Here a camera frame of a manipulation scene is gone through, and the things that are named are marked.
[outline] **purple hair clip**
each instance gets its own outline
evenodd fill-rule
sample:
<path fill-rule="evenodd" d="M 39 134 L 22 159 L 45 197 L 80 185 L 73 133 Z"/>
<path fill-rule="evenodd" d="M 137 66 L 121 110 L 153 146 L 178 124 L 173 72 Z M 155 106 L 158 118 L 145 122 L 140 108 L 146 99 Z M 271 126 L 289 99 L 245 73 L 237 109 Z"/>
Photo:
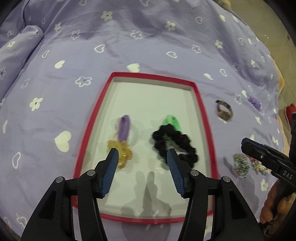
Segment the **purple hair clip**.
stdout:
<path fill-rule="evenodd" d="M 124 115 L 120 118 L 119 130 L 118 130 L 118 141 L 127 140 L 130 129 L 129 115 Z"/>
<path fill-rule="evenodd" d="M 255 97 L 250 96 L 248 98 L 248 101 L 256 108 L 256 110 L 258 110 L 258 111 L 262 110 L 261 103 L 259 103 L 259 101 Z"/>

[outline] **purple flower hair clip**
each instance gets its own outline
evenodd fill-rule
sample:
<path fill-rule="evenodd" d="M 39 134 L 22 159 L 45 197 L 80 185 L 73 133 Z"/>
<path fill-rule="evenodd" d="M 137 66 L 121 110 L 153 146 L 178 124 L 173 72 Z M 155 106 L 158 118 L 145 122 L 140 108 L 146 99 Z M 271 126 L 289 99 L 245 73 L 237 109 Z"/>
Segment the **purple flower hair clip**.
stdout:
<path fill-rule="evenodd" d="M 261 103 L 259 103 L 259 101 L 255 97 L 250 96 L 248 98 L 248 101 L 256 108 L 256 110 L 258 110 L 258 111 L 262 110 Z"/>

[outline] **pillow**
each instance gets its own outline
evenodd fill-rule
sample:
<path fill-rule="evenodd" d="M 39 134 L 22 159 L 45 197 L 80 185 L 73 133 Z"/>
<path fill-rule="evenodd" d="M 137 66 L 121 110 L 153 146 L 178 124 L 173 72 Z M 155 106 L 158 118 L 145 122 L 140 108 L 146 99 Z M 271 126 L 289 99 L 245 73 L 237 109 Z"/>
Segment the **pillow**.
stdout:
<path fill-rule="evenodd" d="M 22 33 L 19 33 L 0 49 L 0 100 L 42 37 L 43 31 L 40 27 L 26 26 Z"/>

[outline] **blue gripper pad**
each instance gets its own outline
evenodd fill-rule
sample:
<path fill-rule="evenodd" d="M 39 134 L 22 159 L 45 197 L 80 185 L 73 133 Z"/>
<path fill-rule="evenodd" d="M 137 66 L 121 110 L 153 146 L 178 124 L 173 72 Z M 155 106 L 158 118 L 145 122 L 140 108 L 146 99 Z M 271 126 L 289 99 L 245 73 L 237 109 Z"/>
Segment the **blue gripper pad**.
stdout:
<path fill-rule="evenodd" d="M 178 157 L 176 151 L 175 155 L 173 155 L 170 149 L 167 153 L 168 167 L 170 168 L 170 173 L 172 175 L 177 192 L 181 195 L 181 197 L 184 197 L 186 193 L 184 188 L 184 179 L 180 173 L 180 170 L 178 169 L 174 156 Z"/>
<path fill-rule="evenodd" d="M 114 178 L 114 174 L 118 165 L 119 153 L 116 148 L 112 148 L 106 158 L 106 161 L 110 159 L 110 163 L 107 167 L 106 173 L 103 177 L 101 195 L 105 195 L 110 191 L 110 187 Z"/>

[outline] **floor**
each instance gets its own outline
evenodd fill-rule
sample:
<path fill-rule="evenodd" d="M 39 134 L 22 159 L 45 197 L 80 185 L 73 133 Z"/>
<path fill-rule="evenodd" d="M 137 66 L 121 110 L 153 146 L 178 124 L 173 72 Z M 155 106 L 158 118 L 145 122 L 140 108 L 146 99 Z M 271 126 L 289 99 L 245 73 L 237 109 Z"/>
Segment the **floor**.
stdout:
<path fill-rule="evenodd" d="M 231 0 L 231 9 L 270 50 L 285 79 L 285 87 L 279 96 L 279 116 L 290 141 L 284 107 L 291 103 L 296 104 L 296 47 L 280 19 L 263 0 Z"/>

